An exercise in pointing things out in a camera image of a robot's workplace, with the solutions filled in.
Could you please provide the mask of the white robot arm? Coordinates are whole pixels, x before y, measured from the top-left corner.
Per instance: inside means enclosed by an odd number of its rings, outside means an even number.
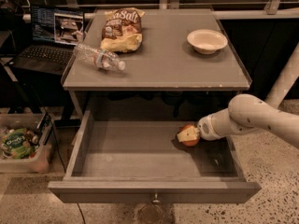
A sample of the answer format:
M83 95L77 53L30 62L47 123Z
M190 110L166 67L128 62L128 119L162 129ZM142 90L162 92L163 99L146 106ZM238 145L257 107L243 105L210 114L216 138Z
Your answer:
M179 142L196 145L201 138L213 141L262 129L299 148L299 116L278 110L298 77L299 45L264 101L254 95L238 94L227 108L201 118L196 125L184 126L177 134Z

